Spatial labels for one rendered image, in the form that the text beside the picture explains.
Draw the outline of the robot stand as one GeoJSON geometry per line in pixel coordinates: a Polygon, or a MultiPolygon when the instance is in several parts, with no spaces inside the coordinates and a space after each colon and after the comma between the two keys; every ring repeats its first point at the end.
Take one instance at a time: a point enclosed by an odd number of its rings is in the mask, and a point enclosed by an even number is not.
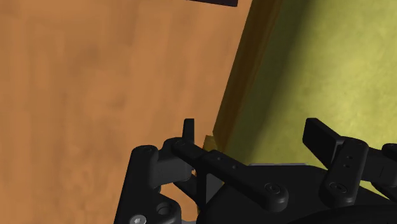
{"type": "Polygon", "coordinates": [[[237,7],[239,0],[189,0],[207,4],[216,4],[221,6],[237,7]]]}

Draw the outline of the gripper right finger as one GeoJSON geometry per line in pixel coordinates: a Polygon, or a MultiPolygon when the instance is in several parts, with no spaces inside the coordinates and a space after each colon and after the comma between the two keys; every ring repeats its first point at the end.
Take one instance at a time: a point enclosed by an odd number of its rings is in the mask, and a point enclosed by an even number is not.
{"type": "Polygon", "coordinates": [[[319,196],[329,207],[352,206],[360,181],[397,203],[397,144],[381,150],[353,137],[341,136],[317,118],[307,118],[303,144],[327,168],[319,196]]]}

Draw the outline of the yellow-green bed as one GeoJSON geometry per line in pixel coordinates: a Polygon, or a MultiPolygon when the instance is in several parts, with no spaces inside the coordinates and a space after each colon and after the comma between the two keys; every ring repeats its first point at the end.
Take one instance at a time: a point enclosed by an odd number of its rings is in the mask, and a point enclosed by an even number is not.
{"type": "Polygon", "coordinates": [[[315,117],[374,148],[397,143],[397,0],[250,5],[216,119],[217,149],[244,164],[319,160],[315,117]]]}

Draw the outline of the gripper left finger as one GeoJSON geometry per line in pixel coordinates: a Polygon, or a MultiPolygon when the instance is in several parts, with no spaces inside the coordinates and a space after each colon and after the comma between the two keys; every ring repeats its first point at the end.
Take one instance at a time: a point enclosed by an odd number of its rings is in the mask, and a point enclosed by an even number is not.
{"type": "Polygon", "coordinates": [[[215,198],[209,193],[209,175],[268,212],[286,209],[289,193],[285,186],[260,179],[253,166],[198,147],[194,130],[194,119],[187,118],[182,136],[167,139],[161,149],[141,145],[132,150],[113,224],[182,224],[181,206],[161,194],[161,187],[176,185],[205,211],[215,198]]]}

